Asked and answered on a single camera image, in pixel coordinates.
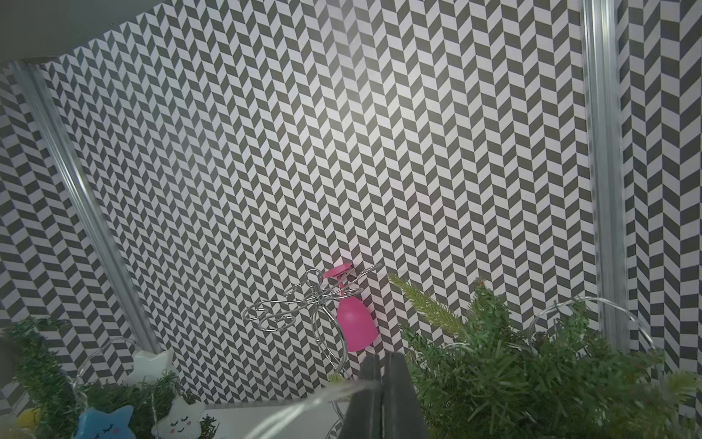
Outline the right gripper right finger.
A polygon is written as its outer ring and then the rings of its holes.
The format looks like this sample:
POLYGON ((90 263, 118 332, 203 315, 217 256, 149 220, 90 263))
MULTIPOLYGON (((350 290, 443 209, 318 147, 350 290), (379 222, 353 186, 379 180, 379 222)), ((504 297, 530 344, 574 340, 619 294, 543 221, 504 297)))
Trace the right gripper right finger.
POLYGON ((386 355, 383 391, 384 437, 428 439, 427 424, 403 354, 386 355))

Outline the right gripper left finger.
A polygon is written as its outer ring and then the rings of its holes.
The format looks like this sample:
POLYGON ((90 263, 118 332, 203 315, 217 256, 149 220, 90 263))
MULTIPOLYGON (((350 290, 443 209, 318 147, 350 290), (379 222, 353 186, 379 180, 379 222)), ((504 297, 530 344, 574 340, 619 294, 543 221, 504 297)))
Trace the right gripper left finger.
POLYGON ((380 439, 383 385, 378 356, 369 355, 364 358, 358 383, 363 384, 364 388, 351 398, 338 437, 340 439, 380 439))

